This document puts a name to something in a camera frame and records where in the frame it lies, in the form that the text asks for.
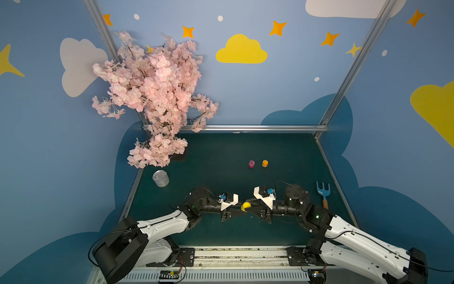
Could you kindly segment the yellow paint jar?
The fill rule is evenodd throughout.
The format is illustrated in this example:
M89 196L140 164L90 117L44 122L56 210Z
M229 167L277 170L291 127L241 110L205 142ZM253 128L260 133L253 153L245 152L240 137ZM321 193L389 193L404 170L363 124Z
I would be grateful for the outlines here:
M241 205L241 211L243 211L243 212L246 213L247 210L248 210L249 208L251 208L251 207L252 207L252 205L251 205L250 202L244 202L244 203Z

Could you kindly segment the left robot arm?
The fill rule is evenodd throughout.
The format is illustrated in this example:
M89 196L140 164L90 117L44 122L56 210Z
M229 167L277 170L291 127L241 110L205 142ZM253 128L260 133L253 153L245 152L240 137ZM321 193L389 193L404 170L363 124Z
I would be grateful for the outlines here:
M179 246L171 235L189 231L202 220L202 213L216 213L221 220L244 215L237 194L215 196L206 188L190 191L177 209L152 220L121 220L109 234L95 241L88 259L98 266L109 284L126 277L135 267L152 263L176 263Z

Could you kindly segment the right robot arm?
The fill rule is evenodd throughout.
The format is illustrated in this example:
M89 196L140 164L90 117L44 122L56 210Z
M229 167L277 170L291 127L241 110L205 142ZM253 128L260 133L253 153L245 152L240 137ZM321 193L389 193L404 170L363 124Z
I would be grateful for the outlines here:
M304 248L287 250L292 265L339 266L380 284L428 282L426 255L422 251L393 246L354 227L326 205L313 204L301 186L289 184L285 194L285 200L278 201L274 189L258 186L253 199L244 202L241 209L267 222L272 222L274 215L295 217L300 226L313 234Z

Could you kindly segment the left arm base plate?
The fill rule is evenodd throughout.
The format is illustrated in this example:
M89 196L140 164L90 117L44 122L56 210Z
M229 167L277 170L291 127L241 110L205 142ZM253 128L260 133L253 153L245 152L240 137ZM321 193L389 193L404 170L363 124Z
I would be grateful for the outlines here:
M163 262L151 262L146 264L146 267L174 267L174 266L185 266L192 267L195 261L195 249L194 248L179 248L173 249L169 257Z

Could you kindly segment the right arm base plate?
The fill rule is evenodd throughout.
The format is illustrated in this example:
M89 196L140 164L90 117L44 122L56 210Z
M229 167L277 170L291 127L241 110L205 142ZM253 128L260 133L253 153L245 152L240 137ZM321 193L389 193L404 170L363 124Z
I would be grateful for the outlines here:
M325 266L319 254L306 247L290 246L286 248L287 260L290 266Z

